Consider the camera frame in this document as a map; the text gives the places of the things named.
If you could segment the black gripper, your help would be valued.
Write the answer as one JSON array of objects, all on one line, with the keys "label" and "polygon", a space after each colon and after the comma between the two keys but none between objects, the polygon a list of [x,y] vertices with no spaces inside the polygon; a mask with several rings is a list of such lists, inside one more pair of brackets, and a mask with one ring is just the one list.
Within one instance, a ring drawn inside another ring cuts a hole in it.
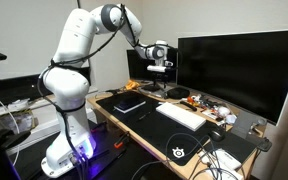
[{"label": "black gripper", "polygon": [[168,75],[166,73],[155,72],[154,79],[159,82],[167,83],[168,82]]}]

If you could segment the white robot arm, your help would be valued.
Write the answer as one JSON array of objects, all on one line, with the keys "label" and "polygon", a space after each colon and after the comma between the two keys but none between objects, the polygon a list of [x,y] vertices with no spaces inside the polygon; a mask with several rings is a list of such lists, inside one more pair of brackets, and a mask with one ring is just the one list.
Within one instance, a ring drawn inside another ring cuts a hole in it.
[{"label": "white robot arm", "polygon": [[85,177],[84,166],[94,154],[96,142],[85,108],[90,83],[79,69],[93,56],[90,49],[96,35],[120,32],[140,57],[155,62],[153,71],[166,70],[167,43],[158,40],[144,45],[139,40],[141,30],[140,21],[123,4],[106,4],[92,11],[77,8],[68,16],[57,51],[39,76],[55,95],[53,105],[60,125],[60,134],[41,162],[48,177],[58,178],[74,168]]}]

